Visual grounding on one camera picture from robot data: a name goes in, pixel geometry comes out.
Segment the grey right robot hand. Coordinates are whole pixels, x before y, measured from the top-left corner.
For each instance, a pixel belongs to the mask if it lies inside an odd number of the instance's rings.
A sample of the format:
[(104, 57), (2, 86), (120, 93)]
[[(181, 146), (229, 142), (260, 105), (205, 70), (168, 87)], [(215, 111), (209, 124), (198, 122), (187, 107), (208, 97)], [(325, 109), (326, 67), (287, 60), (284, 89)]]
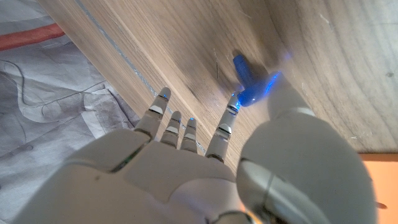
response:
[(163, 88), (134, 130), (74, 152), (15, 223), (376, 223), (373, 183), (359, 155), (317, 118), (280, 72), (261, 86), (269, 121), (225, 164), (241, 94), (227, 104), (205, 155), (196, 122), (180, 136), (175, 112), (155, 140), (171, 92)]

